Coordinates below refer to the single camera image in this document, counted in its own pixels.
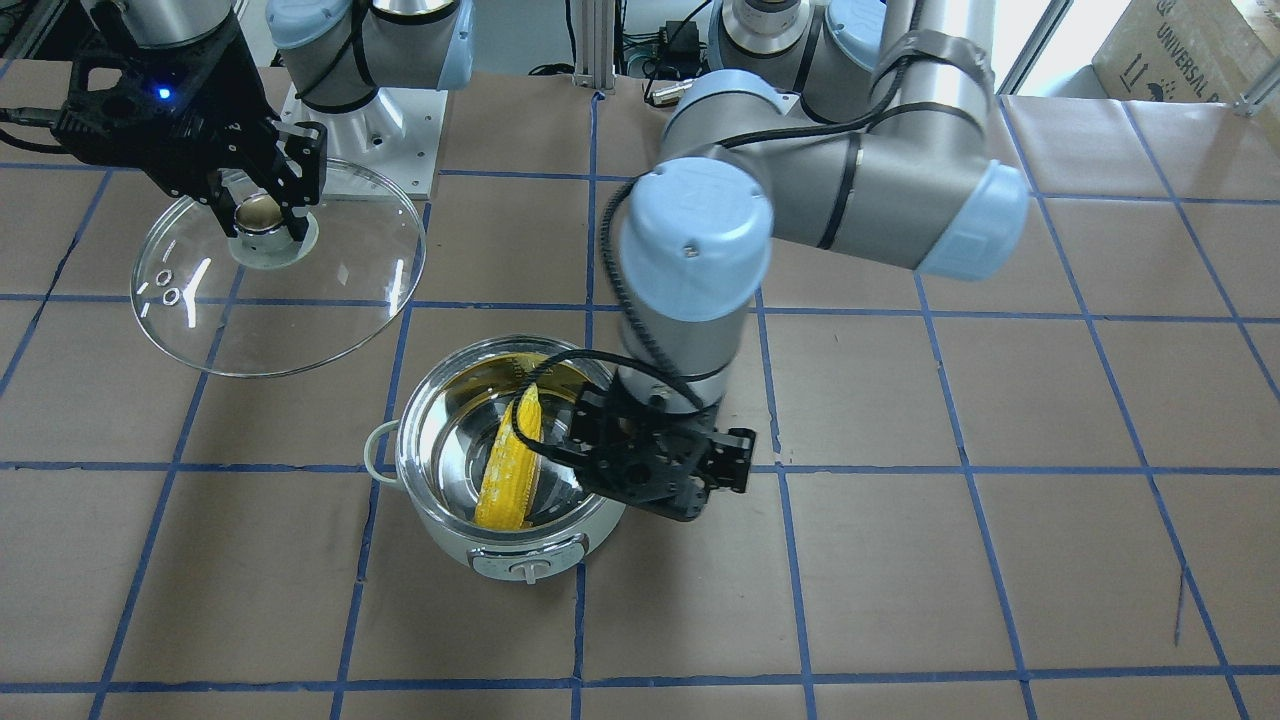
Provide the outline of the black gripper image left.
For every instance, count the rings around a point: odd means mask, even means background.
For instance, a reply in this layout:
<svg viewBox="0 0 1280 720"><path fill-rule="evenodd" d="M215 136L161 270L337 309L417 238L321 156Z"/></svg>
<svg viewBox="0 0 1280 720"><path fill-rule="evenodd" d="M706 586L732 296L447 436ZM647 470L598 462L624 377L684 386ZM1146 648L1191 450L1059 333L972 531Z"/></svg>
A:
<svg viewBox="0 0 1280 720"><path fill-rule="evenodd" d="M302 242L325 179L326 131L288 126L269 104L236 18L188 18L172 38L134 18L97 18L76 55L52 137L81 161L129 167L210 206L236 238L224 170L270 197L268 228Z"/></svg>

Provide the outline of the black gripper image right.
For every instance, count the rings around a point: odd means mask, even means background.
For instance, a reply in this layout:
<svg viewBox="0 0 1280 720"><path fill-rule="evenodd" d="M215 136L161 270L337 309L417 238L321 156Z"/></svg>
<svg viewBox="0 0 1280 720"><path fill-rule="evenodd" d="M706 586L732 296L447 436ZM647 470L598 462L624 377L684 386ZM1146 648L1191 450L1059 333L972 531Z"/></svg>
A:
<svg viewBox="0 0 1280 720"><path fill-rule="evenodd" d="M716 489L742 493L756 432L713 425L713 410L676 415L645 407L621 383L586 383L573 402L566 464L590 493L692 521Z"/></svg>

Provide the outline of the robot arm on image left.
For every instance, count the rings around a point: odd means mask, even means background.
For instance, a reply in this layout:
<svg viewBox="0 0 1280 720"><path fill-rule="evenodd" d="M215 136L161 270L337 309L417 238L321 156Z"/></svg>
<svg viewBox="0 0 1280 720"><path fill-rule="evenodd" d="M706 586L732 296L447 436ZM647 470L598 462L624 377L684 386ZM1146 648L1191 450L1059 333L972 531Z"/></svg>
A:
<svg viewBox="0 0 1280 720"><path fill-rule="evenodd" d="M275 111L227 1L87 1L96 35L67 99L44 118L58 149L142 170L250 233L227 177L268 196L268 231L302 243L326 161L338 158L426 197L447 95L474 68L471 1L270 1L268 29L294 101Z"/></svg>

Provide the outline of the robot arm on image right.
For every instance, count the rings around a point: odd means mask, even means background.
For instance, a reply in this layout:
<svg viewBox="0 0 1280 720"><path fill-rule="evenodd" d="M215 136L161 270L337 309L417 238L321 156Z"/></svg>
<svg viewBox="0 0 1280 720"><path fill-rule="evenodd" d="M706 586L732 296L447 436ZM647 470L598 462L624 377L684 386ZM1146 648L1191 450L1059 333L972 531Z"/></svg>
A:
<svg viewBox="0 0 1280 720"><path fill-rule="evenodd" d="M983 281L1018 246L1023 174L991 158L991 1L718 1L717 68L657 164L605 208L598 246L625 352L584 386L547 457L678 521L744 492L755 434L716 429L774 240Z"/></svg>

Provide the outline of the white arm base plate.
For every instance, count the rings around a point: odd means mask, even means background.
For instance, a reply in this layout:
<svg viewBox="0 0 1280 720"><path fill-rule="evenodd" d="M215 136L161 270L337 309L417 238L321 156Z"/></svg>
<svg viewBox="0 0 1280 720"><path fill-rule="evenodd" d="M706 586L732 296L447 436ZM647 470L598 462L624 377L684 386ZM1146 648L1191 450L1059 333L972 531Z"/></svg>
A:
<svg viewBox="0 0 1280 720"><path fill-rule="evenodd" d="M364 108L325 114L289 97L282 118L326 127L326 154L394 182L413 200L434 195L445 109L451 94L425 88L380 88Z"/></svg>

